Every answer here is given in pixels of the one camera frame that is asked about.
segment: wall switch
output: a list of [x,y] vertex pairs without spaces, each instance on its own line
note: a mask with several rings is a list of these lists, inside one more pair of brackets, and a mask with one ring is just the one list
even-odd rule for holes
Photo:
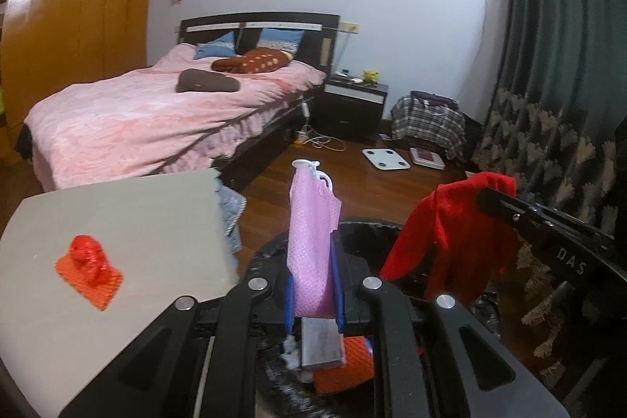
[[356,24],[354,22],[340,22],[337,30],[339,32],[352,32],[354,34],[357,34],[359,32],[359,24]]

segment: bed frame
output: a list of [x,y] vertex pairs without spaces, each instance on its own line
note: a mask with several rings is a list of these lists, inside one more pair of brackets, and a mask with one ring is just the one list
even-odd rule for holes
[[[297,12],[232,13],[201,16],[181,21],[179,43],[205,43],[229,31],[235,32],[236,52],[244,54],[256,47],[264,27],[304,31],[295,59],[316,69],[331,72],[331,61],[337,37],[339,15]],[[294,141],[296,131],[303,125],[300,104],[305,101],[310,111],[315,109],[315,97],[320,88],[306,92],[287,111],[277,116],[257,137],[241,144],[228,159],[217,159],[213,166],[222,172],[225,185],[241,192],[278,155]]]

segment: silver bolt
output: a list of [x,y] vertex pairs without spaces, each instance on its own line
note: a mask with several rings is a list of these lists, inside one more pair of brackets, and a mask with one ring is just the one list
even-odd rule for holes
[[248,286],[253,291],[262,291],[268,286],[268,281],[260,276],[252,278],[248,281]]
[[174,302],[174,306],[177,310],[185,311],[190,310],[194,306],[194,298],[191,296],[181,296]]
[[449,295],[440,295],[435,302],[442,308],[453,308],[455,306],[455,298]]
[[364,281],[362,283],[366,289],[370,289],[373,291],[380,288],[383,285],[383,282],[381,281],[381,279],[375,276],[367,276],[366,278],[364,278]]

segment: blue pillow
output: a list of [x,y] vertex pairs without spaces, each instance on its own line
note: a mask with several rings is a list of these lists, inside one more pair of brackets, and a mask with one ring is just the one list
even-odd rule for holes
[[257,48],[265,47],[296,54],[296,52],[299,51],[303,34],[305,34],[305,31],[290,31],[289,29],[271,29],[264,27],[261,29]]
[[228,32],[217,40],[198,45],[194,59],[203,57],[235,57],[235,33]]

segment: black headboard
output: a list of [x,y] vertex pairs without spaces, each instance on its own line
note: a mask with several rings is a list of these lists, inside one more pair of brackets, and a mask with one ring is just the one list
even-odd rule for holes
[[200,16],[181,21],[179,43],[206,43],[235,31],[236,52],[244,54],[256,47],[262,27],[305,31],[295,58],[331,72],[331,61],[339,15],[325,13],[259,12]]

